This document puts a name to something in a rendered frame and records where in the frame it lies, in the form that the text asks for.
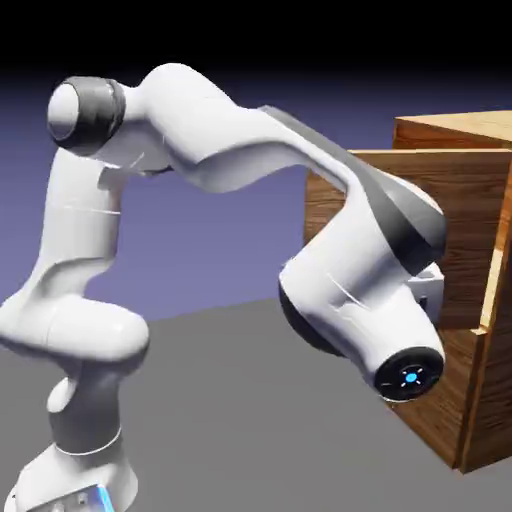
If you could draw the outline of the wooden cabinet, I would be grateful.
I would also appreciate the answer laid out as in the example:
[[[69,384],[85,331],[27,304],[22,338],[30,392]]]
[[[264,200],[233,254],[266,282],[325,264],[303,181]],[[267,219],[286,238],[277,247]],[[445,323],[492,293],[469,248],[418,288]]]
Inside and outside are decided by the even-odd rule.
[[[512,110],[404,116],[394,149],[512,151]],[[459,467],[470,472],[512,456],[512,162],[491,258],[481,323],[487,331]]]

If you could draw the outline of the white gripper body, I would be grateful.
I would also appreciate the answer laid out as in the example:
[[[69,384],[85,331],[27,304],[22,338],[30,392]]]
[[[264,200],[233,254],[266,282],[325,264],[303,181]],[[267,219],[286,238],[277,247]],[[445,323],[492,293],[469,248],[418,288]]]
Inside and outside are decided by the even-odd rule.
[[[407,281],[416,302],[431,321],[438,321],[444,296],[444,274],[436,263],[430,264]]]

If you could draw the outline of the wooden cabinet door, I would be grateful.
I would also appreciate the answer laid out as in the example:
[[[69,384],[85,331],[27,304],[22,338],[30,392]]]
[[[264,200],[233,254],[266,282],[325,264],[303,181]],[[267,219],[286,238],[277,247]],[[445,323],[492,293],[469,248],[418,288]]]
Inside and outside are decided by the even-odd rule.
[[[391,403],[391,410],[444,462],[459,467],[487,331],[440,333],[446,361],[442,377],[415,401]]]
[[[355,150],[367,163],[428,193],[448,222],[442,329],[480,325],[512,151],[506,149]]]

